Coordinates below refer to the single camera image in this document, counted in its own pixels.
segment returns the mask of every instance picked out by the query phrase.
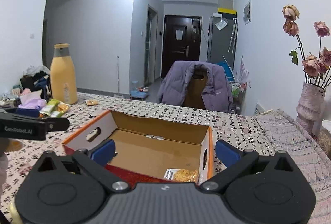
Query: doorway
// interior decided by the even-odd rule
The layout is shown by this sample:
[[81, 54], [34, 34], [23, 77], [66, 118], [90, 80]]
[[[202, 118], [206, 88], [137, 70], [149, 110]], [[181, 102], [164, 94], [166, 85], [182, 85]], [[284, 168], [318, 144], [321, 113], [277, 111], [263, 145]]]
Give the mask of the doorway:
[[47, 68], [51, 67], [54, 45], [68, 42], [61, 35], [61, 25], [56, 19], [57, 13], [61, 12], [61, 6], [67, 1], [70, 0], [46, 0], [42, 34], [42, 61]]
[[145, 41], [144, 86], [150, 85], [154, 82], [157, 28], [158, 13], [153, 8], [148, 6]]
[[198, 61], [202, 17], [170, 16], [164, 18], [161, 77], [175, 61]]

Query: bottle label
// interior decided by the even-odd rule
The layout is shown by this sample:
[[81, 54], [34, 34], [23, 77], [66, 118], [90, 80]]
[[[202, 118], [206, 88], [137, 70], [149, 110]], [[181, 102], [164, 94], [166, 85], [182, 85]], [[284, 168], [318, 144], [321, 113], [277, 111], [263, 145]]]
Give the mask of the bottle label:
[[68, 83], [64, 83], [63, 85], [63, 97], [64, 97], [64, 102], [65, 103], [69, 103], [69, 84]]

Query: blue gripper pad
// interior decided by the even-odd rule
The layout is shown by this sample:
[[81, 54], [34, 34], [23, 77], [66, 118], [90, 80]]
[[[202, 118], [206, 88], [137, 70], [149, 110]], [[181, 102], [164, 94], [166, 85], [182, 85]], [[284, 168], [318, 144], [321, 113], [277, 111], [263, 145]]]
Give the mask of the blue gripper pad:
[[90, 151], [91, 160], [104, 167], [115, 156], [116, 145], [114, 140], [104, 140], [100, 145]]
[[224, 140], [218, 140], [215, 145], [216, 157], [229, 168], [242, 157], [243, 153], [239, 149], [230, 145]]

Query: gray refrigerator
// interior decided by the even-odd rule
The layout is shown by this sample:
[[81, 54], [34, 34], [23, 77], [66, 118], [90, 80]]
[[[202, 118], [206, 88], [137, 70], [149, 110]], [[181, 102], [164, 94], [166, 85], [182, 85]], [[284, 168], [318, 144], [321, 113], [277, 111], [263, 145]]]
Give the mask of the gray refrigerator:
[[223, 18], [227, 19], [228, 25], [224, 27], [222, 30], [219, 30], [215, 25], [216, 23], [221, 21], [221, 18], [218, 17], [210, 18], [207, 62], [215, 63], [215, 64], [221, 61], [224, 62], [224, 57], [225, 57], [226, 62], [228, 63], [230, 68], [233, 69], [234, 55], [236, 53], [236, 47], [234, 47], [234, 50], [232, 52], [233, 41], [230, 52], [228, 52], [228, 49], [232, 36], [232, 28], [234, 25], [233, 18], [236, 17], [237, 16], [233, 14], [223, 13]]

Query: pink vase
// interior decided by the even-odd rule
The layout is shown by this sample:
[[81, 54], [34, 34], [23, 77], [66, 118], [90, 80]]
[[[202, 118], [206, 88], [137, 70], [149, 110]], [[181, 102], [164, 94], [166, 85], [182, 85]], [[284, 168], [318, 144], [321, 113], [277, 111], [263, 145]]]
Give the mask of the pink vase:
[[321, 115], [321, 105], [324, 101], [324, 89], [303, 82], [301, 97], [297, 105], [297, 122], [312, 135], [314, 122]]

